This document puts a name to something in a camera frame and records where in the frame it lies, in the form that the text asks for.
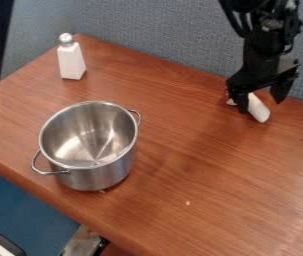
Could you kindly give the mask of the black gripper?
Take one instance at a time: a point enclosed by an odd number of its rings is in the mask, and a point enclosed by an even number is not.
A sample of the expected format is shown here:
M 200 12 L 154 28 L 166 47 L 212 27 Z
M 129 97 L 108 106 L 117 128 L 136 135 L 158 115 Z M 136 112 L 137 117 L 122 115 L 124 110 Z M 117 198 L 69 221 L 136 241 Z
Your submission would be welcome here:
M 277 103 L 283 103 L 299 77 L 300 60 L 283 54 L 265 55 L 250 43 L 244 45 L 244 63 L 228 79 L 228 92 L 241 113 L 249 112 L 249 93 L 271 88 Z

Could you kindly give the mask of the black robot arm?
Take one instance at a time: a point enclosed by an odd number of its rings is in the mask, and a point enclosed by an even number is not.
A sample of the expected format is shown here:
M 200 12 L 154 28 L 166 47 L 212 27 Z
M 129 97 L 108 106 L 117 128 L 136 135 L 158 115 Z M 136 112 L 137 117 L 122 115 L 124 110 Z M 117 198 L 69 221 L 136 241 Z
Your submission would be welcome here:
M 269 88 L 281 103 L 299 77 L 300 60 L 285 58 L 303 32 L 300 0 L 218 0 L 230 25 L 244 39 L 244 60 L 228 79 L 228 95 L 241 113 L 249 112 L 249 96 Z

